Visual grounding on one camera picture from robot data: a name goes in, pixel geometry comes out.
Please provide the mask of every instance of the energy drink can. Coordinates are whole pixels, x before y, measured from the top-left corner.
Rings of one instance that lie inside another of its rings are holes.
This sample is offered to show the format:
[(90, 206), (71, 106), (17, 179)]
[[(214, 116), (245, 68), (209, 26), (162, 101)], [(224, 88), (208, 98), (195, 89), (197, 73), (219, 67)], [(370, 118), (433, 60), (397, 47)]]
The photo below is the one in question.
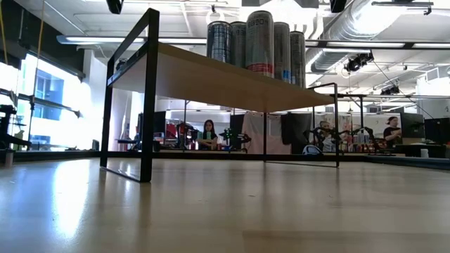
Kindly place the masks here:
[(285, 22), (274, 23), (275, 79), (290, 83), (290, 35)]
[(231, 64), (245, 68), (245, 22), (231, 23)]
[(255, 11), (248, 16), (245, 67), (274, 77), (274, 19), (268, 11)]
[(306, 88), (306, 72), (304, 63), (304, 35), (302, 32), (290, 33), (290, 71), (291, 84)]
[(206, 56), (224, 63), (231, 63), (231, 25), (214, 21), (208, 25)]

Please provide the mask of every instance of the white wall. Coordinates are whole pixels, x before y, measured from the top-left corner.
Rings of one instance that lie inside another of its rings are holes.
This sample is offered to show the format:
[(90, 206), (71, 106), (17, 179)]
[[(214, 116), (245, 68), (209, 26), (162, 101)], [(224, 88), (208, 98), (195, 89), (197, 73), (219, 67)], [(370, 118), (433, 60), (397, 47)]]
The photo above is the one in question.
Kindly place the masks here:
[(80, 112), (80, 128), (83, 129), (84, 140), (80, 147), (90, 148), (92, 140), (101, 142), (103, 127), (103, 106), (105, 103), (106, 87), (106, 65), (94, 57), (92, 50), (84, 52), (83, 72), (83, 96), (77, 99), (85, 101), (82, 103)]
[[(417, 94), (426, 96), (450, 96), (450, 79), (441, 78), (427, 82), (424, 77), (417, 80)], [(425, 119), (450, 117), (450, 99), (423, 99), (418, 113)]]

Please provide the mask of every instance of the stacked can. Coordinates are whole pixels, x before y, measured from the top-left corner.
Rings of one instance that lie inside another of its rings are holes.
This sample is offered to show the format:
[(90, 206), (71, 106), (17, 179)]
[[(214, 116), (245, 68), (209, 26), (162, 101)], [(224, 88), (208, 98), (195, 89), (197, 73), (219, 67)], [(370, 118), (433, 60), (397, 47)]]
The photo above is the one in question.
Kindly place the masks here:
[(255, 11), (247, 19), (245, 66), (274, 77), (274, 19), (268, 11)]
[(231, 63), (231, 25), (214, 21), (208, 25), (206, 56), (224, 63)]
[(245, 68), (245, 22), (231, 23), (231, 64)]
[(302, 32), (290, 33), (290, 71), (291, 84), (300, 88), (306, 88), (305, 63), (304, 63), (304, 35)]
[(285, 22), (274, 23), (275, 79), (290, 83), (290, 35)]

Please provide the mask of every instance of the shelf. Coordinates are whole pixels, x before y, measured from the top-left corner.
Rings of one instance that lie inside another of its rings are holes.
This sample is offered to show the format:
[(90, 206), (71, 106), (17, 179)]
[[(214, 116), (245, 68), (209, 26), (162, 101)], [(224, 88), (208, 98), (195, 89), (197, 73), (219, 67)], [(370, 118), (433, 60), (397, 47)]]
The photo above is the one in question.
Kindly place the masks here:
[[(141, 49), (136, 52), (108, 80), (108, 85), (144, 93), (145, 52)], [(331, 96), (301, 89), (163, 43), (158, 46), (156, 94), (257, 112), (276, 112), (334, 103)]]

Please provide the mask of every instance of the cable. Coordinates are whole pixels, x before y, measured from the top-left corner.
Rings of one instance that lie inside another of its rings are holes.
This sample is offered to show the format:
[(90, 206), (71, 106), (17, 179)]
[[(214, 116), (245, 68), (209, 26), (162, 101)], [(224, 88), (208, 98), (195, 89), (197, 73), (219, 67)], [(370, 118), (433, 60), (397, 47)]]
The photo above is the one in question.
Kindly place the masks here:
[(5, 54), (5, 63), (8, 64), (8, 53), (6, 52), (5, 27), (3, 24), (3, 11), (1, 9), (1, 1), (0, 1), (0, 27), (1, 27), (1, 39), (3, 41), (3, 52)]
[[(392, 80), (384, 73), (384, 71), (381, 70), (380, 66), (378, 66), (378, 64), (377, 64), (375, 61), (373, 61), (373, 63), (375, 64), (375, 66), (377, 66), (377, 68), (380, 70), (380, 72), (387, 78), (387, 80), (388, 80), (391, 84), (393, 84), (393, 85), (395, 86), (395, 83), (394, 83), (394, 82), (393, 82), (393, 81), (392, 81)], [(426, 110), (424, 110), (421, 106), (419, 106), (417, 102), (414, 102), (411, 98), (409, 98), (409, 97), (408, 97), (405, 93), (403, 93), (403, 91), (401, 91), (400, 89), (399, 89), (399, 91), (400, 91), (400, 93), (402, 93), (404, 96), (406, 96), (406, 98), (409, 99), (412, 103), (415, 103), (416, 106), (417, 106), (419, 109), (421, 109), (424, 113), (426, 113), (428, 116), (430, 116), (432, 119), (434, 119), (434, 117), (431, 116), (430, 113), (428, 113)]]

